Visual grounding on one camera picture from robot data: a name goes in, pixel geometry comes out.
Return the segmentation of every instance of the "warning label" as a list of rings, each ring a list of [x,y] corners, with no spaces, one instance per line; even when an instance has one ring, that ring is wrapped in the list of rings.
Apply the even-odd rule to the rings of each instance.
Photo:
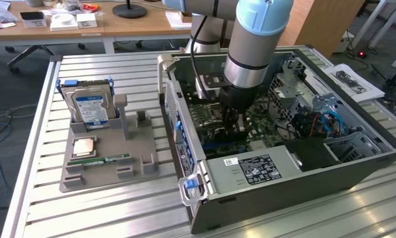
[[[249,159],[240,160],[238,165],[250,185],[280,179],[282,177],[269,155],[260,155]]]

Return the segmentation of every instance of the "hard drive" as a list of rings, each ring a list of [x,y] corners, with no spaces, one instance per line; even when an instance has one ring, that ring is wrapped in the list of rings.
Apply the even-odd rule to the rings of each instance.
[[[86,129],[108,126],[108,119],[117,116],[112,103],[112,79],[65,80],[64,84],[57,82],[57,90],[66,102],[73,122],[84,122]]]

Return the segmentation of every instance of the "gray 3d printed holder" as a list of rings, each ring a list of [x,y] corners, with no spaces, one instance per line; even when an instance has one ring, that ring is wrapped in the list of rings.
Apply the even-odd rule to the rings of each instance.
[[[68,192],[158,175],[157,152],[145,111],[125,116],[124,94],[114,95],[120,111],[109,127],[86,130],[82,122],[70,123],[60,180],[60,191]],[[73,155],[74,141],[90,139],[93,149],[86,155]]]

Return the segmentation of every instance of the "white cable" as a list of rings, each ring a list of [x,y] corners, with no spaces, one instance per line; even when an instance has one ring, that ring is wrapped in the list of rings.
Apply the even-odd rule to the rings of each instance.
[[[125,0],[104,0],[105,1],[114,1],[114,2],[125,2]],[[84,2],[84,3],[89,3],[89,2],[102,2],[102,0],[88,0],[88,1],[80,1],[80,2]],[[166,8],[166,7],[162,7],[162,6],[157,6],[154,4],[150,4],[150,3],[145,3],[145,2],[141,2],[141,1],[130,1],[132,3],[136,3],[136,4],[142,4],[142,5],[146,5],[146,6],[152,6],[152,7],[156,7],[158,9],[162,9],[162,10],[166,10],[166,11],[176,11],[174,9],[172,8]]]
[[[37,104],[26,104],[26,105],[21,105],[20,107],[16,107],[16,108],[10,108],[6,110],[6,112],[4,114],[0,114],[0,117],[10,117],[10,114],[17,111],[18,109],[22,109],[22,108],[29,108],[29,107],[36,107]],[[33,116],[34,113],[32,114],[28,114],[28,115],[22,115],[22,116],[12,116],[12,118],[28,118],[30,116]]]

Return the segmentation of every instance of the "aluminum profile table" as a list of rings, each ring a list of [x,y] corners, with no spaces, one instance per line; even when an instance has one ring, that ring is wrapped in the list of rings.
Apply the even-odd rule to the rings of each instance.
[[[294,48],[318,67],[330,65],[314,49]],[[348,191],[212,232],[190,234],[157,101],[156,58],[162,53],[172,52],[65,56],[49,63],[1,237],[396,238],[396,163]],[[70,115],[54,82],[105,79],[109,75],[114,92],[126,94],[126,113],[146,109],[152,115],[160,175],[61,193],[58,180]],[[396,136],[396,117],[389,111],[376,101],[361,106]]]

